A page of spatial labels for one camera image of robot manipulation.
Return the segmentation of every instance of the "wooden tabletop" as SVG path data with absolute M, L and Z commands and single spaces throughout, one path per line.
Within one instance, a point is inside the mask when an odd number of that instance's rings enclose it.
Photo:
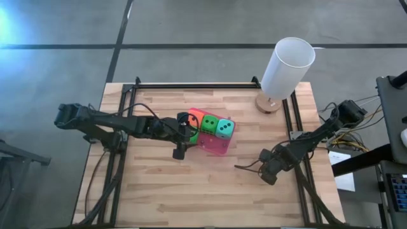
M 117 112 L 121 88 L 121 83 L 106 85 L 101 111 Z M 147 104 L 159 117 L 176 117 L 179 112 L 198 108 L 230 117 L 237 126 L 226 156 L 190 148 L 185 160 L 174 160 L 172 143 L 131 138 L 116 226 L 303 226 L 293 170 L 280 172 L 276 184 L 270 186 L 256 173 L 233 167 L 250 164 L 263 148 L 271 149 L 288 139 L 284 110 L 260 113 L 254 104 L 258 92 L 258 89 L 138 89 L 135 102 Z M 315 130 L 320 122 L 310 83 L 300 83 L 296 95 L 304 129 Z M 134 115 L 149 112 L 136 106 Z M 295 127 L 292 109 L 291 118 Z M 92 145 L 73 223 L 84 218 L 85 193 L 102 154 L 100 144 Z M 107 161 L 106 155 L 93 180 L 88 211 L 102 193 Z M 317 193 L 332 213 L 344 221 L 326 151 L 315 151 L 311 165 Z M 314 221 L 309 199 L 308 208 Z

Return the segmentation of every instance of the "round wooden stand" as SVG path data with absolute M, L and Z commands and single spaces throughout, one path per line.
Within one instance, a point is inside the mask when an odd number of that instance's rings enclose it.
M 256 97 L 256 107 L 264 114 L 270 114 L 280 109 L 282 104 L 281 100 L 270 99 L 263 92 L 260 92 Z

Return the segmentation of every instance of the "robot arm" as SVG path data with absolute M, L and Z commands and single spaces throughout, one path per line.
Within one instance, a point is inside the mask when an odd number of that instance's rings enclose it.
M 302 134 L 285 146 L 278 144 L 271 151 L 263 149 L 259 156 L 259 161 L 263 163 L 260 167 L 262 180 L 270 185 L 275 184 L 277 174 L 281 170 L 289 171 L 294 168 L 320 141 L 334 136 L 341 128 L 356 127 L 363 121 L 366 113 L 354 101 L 343 101 L 337 109 L 332 110 L 331 117 L 314 132 Z
M 191 127 L 188 125 L 188 113 L 179 113 L 178 119 L 158 118 L 156 116 L 116 116 L 94 111 L 80 104 L 61 104 L 54 124 L 64 130 L 79 130 L 86 135 L 84 139 L 92 142 L 99 140 L 109 150 L 120 150 L 124 131 L 139 139 L 169 141 L 176 144 L 173 158 L 184 159 L 185 151 L 193 146 L 189 144 Z M 114 132 L 107 132 L 99 126 L 111 127 Z

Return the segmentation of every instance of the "gray floor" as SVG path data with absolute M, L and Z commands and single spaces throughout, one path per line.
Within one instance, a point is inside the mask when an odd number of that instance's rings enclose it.
M 1 44 L 114 44 L 126 0 L 0 1 Z M 135 0 L 124 43 L 405 43 L 398 0 Z M 122 50 L 114 82 L 248 81 L 273 50 Z M 70 223 L 89 145 L 53 126 L 61 102 L 99 105 L 113 50 L 0 49 L 0 139 L 52 157 L 32 166 L 13 227 Z M 407 49 L 325 49 L 304 81 L 319 109 L 375 95 L 375 78 L 405 71 Z M 369 112 L 379 101 L 364 106 Z M 384 122 L 361 131 L 368 147 L 388 141 Z M 343 200 L 353 225 L 378 225 L 378 212 Z

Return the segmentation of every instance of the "white paper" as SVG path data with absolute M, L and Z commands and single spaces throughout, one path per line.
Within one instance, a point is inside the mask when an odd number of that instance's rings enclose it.
M 349 159 L 350 155 L 344 153 L 337 153 L 334 151 L 329 152 L 329 161 L 331 165 Z M 355 191 L 354 174 L 348 173 L 335 178 L 336 187 L 341 190 Z

